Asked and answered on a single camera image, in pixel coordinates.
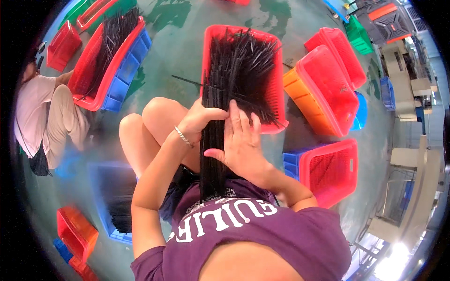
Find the green crate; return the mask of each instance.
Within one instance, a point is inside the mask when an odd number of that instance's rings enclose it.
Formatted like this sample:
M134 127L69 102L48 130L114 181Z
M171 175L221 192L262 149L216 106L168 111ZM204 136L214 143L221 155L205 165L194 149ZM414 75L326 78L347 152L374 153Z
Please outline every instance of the green crate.
M350 16L349 23L344 23L344 27L348 40L358 52L363 55L374 52L366 30L354 15Z
M120 12L121 15L124 15L127 13L131 8L135 7L137 5L137 0L118 0L116 3L114 3L111 7L109 7L103 15L107 17L111 17L118 12ZM99 27L99 25L103 22L104 17L100 16L95 22L89 26L86 31L90 35L93 35L95 30Z
M78 16L83 14L94 2L95 0L80 0L80 2L68 11L58 29L60 29L67 20L70 21L70 24L72 24L73 27L76 26Z

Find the silver bracelet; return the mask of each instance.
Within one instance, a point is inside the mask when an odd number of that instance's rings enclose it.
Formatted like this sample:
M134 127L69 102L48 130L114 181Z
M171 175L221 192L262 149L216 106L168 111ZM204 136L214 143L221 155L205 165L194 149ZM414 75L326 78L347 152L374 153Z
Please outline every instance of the silver bracelet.
M177 128L176 126L174 126L174 127L175 127L175 131L180 135L180 138L191 148L194 148L194 145L188 141L188 139L185 137L185 135L183 135L183 133L180 131L180 129Z

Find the right hand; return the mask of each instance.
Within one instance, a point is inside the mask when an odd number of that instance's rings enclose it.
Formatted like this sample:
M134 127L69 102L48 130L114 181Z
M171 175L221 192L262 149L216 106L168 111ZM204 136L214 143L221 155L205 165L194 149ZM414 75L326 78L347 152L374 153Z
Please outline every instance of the right hand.
M221 161L238 176L263 188L266 175L274 167L262 154L260 120L255 113L251 117L253 130L245 112L231 100L229 117L225 119L224 150L210 148L204 156Z

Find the thigh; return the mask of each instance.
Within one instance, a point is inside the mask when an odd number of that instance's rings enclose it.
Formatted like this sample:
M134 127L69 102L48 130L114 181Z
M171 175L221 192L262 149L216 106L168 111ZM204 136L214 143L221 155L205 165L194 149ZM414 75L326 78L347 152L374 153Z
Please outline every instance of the thigh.
M128 163L140 178L161 147L144 125L142 117L135 113L120 121L119 138Z
M145 126L161 146L167 136L178 126L188 113L188 109L179 102L168 98L153 98L144 108L142 119ZM189 151L182 163L195 173L200 171L200 149L197 143Z

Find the blue crate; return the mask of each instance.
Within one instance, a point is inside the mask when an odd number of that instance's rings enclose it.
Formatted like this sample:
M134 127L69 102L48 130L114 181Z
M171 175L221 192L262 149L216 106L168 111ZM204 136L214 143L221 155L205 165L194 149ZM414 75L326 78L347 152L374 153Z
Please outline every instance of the blue crate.
M305 152L328 145L327 143L318 144L316 146L305 147L298 151L283 153L284 174L300 181L300 158Z
M355 94L358 97L360 106L358 107L358 111L356 112L356 117L353 121L353 125L351 126L350 131L361 130L362 128L364 128L367 121L367 101L365 100L363 94L356 91Z
M69 251L64 242L59 238L55 238L53 240L53 245L55 246L56 250L58 250L64 261L69 264L69 260L73 257L73 254Z
M130 165L118 161L89 163L89 173L97 212L109 238L132 244L131 233L119 233L111 221L105 198L117 188L136 185L136 175Z
M151 47L152 41L144 28L125 54L111 84L109 85L100 109L106 109L113 112L120 111L128 88L133 81L139 65L144 60Z
M395 96L394 87L392 86L389 77L380 79L381 84L381 99L387 111L395 111Z

